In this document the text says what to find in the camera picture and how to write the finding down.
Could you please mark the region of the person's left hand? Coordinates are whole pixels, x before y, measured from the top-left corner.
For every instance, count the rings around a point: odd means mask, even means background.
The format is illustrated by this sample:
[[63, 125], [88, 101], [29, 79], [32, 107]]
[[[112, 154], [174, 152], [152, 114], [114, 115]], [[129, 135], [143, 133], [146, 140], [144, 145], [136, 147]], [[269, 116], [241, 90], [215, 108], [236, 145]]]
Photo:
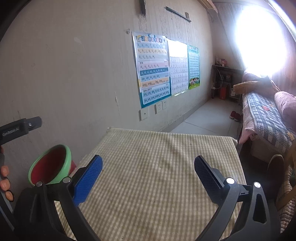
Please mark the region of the person's left hand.
[[8, 175], [10, 173], [10, 170], [7, 165], [2, 165], [1, 166], [1, 176], [4, 178], [1, 180], [1, 190], [4, 192], [6, 199], [9, 202], [14, 201], [14, 195], [10, 190], [11, 183], [10, 180], [8, 179]]

